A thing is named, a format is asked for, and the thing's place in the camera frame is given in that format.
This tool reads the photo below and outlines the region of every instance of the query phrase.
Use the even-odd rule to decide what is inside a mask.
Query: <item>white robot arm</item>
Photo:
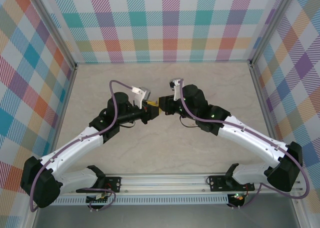
[[[264,163],[253,165],[233,164],[224,176],[212,176],[210,178],[210,181],[212,181],[211,191],[242,191],[241,189],[245,184],[251,183],[269,183],[281,191],[291,191],[300,170],[279,149],[290,153],[302,165],[301,146],[295,142],[288,145],[259,133],[239,121],[227,110],[208,104],[202,90],[195,85],[184,86],[182,83],[183,88],[180,87],[180,80],[176,78],[170,81],[174,95],[160,97],[158,106],[146,101],[150,92],[145,88],[132,88],[132,92],[136,93],[133,105],[129,103],[129,98],[125,93],[115,93],[118,110],[116,123],[108,131],[98,134],[104,131],[115,117],[115,106],[113,100],[110,99],[107,108],[103,109],[83,132],[65,146],[43,156],[41,159],[29,158],[24,164],[21,187],[30,195],[36,175],[39,174],[43,166],[46,166],[36,180],[34,189],[33,200],[40,208],[50,205],[63,193],[82,188],[105,188],[106,176],[94,165],[77,172],[65,173],[65,171],[86,153],[101,146],[116,135],[121,124],[133,123],[136,120],[141,120],[144,124],[147,124],[148,121],[159,115],[160,108],[166,115],[177,113],[183,118],[193,119],[193,116],[190,116],[191,112],[191,115],[193,114],[203,121],[205,119],[217,121],[202,122],[196,120],[196,124],[203,131],[234,141],[255,153],[264,161]],[[64,149],[76,140],[79,141]],[[270,142],[276,144],[277,147],[271,146]],[[56,154],[62,149],[63,151],[56,157]]]
[[[302,148],[299,144],[286,144],[250,128],[227,110],[208,104],[203,91],[194,84],[184,86],[183,79],[171,80],[170,87],[174,95],[158,100],[159,107],[166,115],[179,114],[183,118],[194,119],[201,130],[231,140],[264,161],[253,165],[233,164],[225,177],[213,182],[211,191],[216,187],[236,191],[236,188],[250,183],[269,183],[281,191],[291,191],[300,169],[282,151],[288,152],[302,165]]]

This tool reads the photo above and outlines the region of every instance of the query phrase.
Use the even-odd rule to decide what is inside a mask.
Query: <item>beige marble surface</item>
[[[109,81],[147,87],[150,100],[173,94],[172,78],[202,89],[208,102],[230,111],[252,128],[267,133],[246,63],[81,64],[63,121],[57,147],[77,136],[107,105]],[[118,84],[113,90],[128,92]],[[129,93],[132,102],[134,95]],[[184,119],[186,125],[192,120]],[[233,163],[255,164],[260,158],[232,141],[199,128],[185,128],[179,116],[161,113],[147,125],[122,128],[107,143],[86,154],[69,170],[96,165],[105,173],[225,172]]]

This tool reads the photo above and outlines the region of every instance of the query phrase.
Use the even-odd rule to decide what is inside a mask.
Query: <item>plaid wall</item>
[[[293,0],[255,67],[280,139],[303,146],[320,222],[320,0]]]
[[[51,148],[71,73],[30,0],[0,0],[0,228],[23,221],[24,163]]]
[[[276,10],[277,10],[278,6],[280,5],[281,1],[282,0],[276,0],[275,1],[275,3],[274,3],[274,5],[273,5],[273,7],[272,7],[272,9],[271,9],[271,11],[270,11],[270,13],[268,15],[268,18],[265,20],[264,25],[263,25],[260,33],[259,33],[259,36],[258,36],[258,38],[256,39],[256,41],[254,43],[253,49],[252,49],[252,51],[250,53],[250,56],[249,56],[248,60],[251,60],[253,58],[253,56],[254,56],[254,54],[255,54],[255,52],[256,52],[259,44],[260,44],[260,41],[261,41],[262,37],[265,35],[266,31],[268,30],[270,21],[273,18],[273,16],[275,15]]]
[[[266,22],[264,11],[273,5],[270,0],[53,1],[55,12],[52,2],[43,3],[59,27],[66,25],[68,31],[60,31],[73,55],[78,50],[86,63],[247,60]]]

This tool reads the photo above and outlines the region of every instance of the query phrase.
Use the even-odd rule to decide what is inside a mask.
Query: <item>black mounting bracket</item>
[[[101,189],[108,189],[112,190],[115,193],[120,192],[121,187],[121,177],[119,176],[106,176],[104,178],[104,187]],[[103,191],[96,191],[96,190],[81,190],[78,189],[76,191],[77,193],[103,193]],[[102,196],[103,198],[97,199],[96,196],[88,195],[85,199],[86,203],[92,202],[92,208],[93,209],[101,209],[104,205],[101,205],[103,203],[106,203],[108,201],[109,196]]]
[[[207,179],[211,192],[252,192],[255,190],[253,183],[239,184],[235,183],[235,180],[233,181],[230,186],[225,175],[211,175]]]

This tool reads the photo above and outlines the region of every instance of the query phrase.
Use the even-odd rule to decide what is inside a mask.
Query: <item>purple cable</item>
[[[228,122],[228,121],[224,121],[224,120],[201,119],[201,118],[199,118],[199,117],[196,117],[194,114],[191,113],[191,111],[188,109],[188,107],[187,107],[187,105],[186,105],[186,102],[185,102],[185,99],[184,99],[184,94],[183,94],[183,87],[182,87],[183,81],[184,81],[184,79],[181,79],[181,80],[179,81],[179,83],[180,83],[181,103],[182,103],[183,108],[185,109],[185,111],[186,111],[192,118],[194,118],[195,120],[200,121],[200,122],[222,123],[222,124],[226,124],[226,125],[230,125],[230,126],[239,128],[239,129],[241,129],[241,130],[244,130],[245,132],[248,132],[248,133],[256,136],[257,138],[263,140],[264,142],[270,144],[272,147],[275,147],[275,148],[278,147],[275,143],[273,143],[272,141],[270,141],[270,140],[262,137],[261,135],[255,133],[254,131],[252,131],[252,130],[250,130],[250,129],[248,129],[248,128],[244,129],[244,128],[245,128],[244,126],[241,126],[241,125],[238,125],[238,124],[234,124],[234,123],[231,123],[231,122]],[[281,151],[282,153],[284,153],[287,157],[289,157],[289,158],[294,162],[294,164],[299,168],[299,170],[301,171],[301,173],[302,173],[302,175],[303,175],[303,178],[304,178],[304,180],[305,180],[305,185],[306,185],[306,187],[305,187],[305,192],[304,192],[304,194],[301,195],[301,196],[293,196],[293,195],[287,194],[287,193],[285,193],[285,192],[282,192],[281,190],[278,190],[278,189],[276,189],[276,188],[274,188],[274,187],[271,187],[271,186],[269,186],[269,185],[266,185],[266,184],[264,184],[264,183],[261,183],[261,185],[262,185],[262,186],[265,186],[265,187],[267,187],[267,188],[269,188],[269,189],[271,189],[271,190],[273,190],[273,191],[276,191],[276,192],[280,193],[281,195],[283,195],[283,196],[285,196],[285,197],[289,197],[289,198],[291,198],[291,199],[303,199],[303,198],[307,197],[307,195],[309,194],[309,191],[310,191],[310,184],[309,184],[309,179],[308,179],[308,176],[307,176],[306,172],[305,172],[304,169],[301,167],[301,165],[299,164],[299,162],[298,162],[292,155],[290,155],[287,151],[285,151],[285,150],[282,149],[281,147],[279,147],[278,150]]]
[[[114,118],[113,118],[113,121],[112,123],[105,129],[97,132],[97,133],[94,133],[94,134],[91,134],[91,135],[87,135],[85,137],[82,137],[82,140],[86,140],[86,139],[89,139],[91,137],[95,137],[97,135],[100,135],[106,131],[108,131],[111,127],[114,126],[114,124],[116,123],[117,121],[117,117],[118,117],[118,106],[117,106],[117,102],[116,102],[116,97],[115,97],[115,93],[114,93],[114,90],[112,89],[112,83],[118,83],[128,89],[132,89],[132,87],[120,82],[120,81],[117,81],[117,80],[110,80],[109,82],[109,88],[110,88],[110,93],[111,93],[111,97],[112,97],[112,101],[113,101],[113,104],[114,104]],[[74,141],[72,141],[71,143],[67,144],[65,147],[63,147],[61,150],[59,150],[54,156],[52,156],[51,159],[55,159],[57,158],[62,152],[64,152],[66,149],[68,149],[69,147],[71,147],[72,145],[74,145],[75,143],[77,142],[81,142],[82,140],[80,139],[76,139]],[[35,187],[36,187],[36,183],[39,179],[39,176],[41,175],[41,173],[44,171],[44,169],[51,163],[50,160],[48,160],[42,167],[41,169],[38,171],[38,173],[36,174],[33,182],[32,182],[32,186],[31,186],[31,190],[30,190],[30,200],[29,200],[29,205],[30,205],[30,210],[31,212],[35,212],[37,209],[38,209],[38,206],[34,207],[34,192],[35,192]]]
[[[87,191],[97,191],[97,192],[109,192],[109,193],[112,193],[113,196],[114,196],[114,197],[113,197],[113,200],[110,202],[110,204],[106,204],[106,205],[104,205],[104,206],[103,206],[102,208],[100,208],[100,209],[93,209],[93,208],[91,207],[91,204],[93,203],[93,201],[91,201],[91,202],[89,203],[89,207],[90,207],[90,211],[91,211],[91,212],[92,212],[92,211],[95,211],[95,212],[103,211],[103,210],[109,208],[109,207],[116,201],[117,195],[116,195],[116,193],[115,193],[113,190],[111,190],[111,189],[83,188],[83,190],[87,190]]]

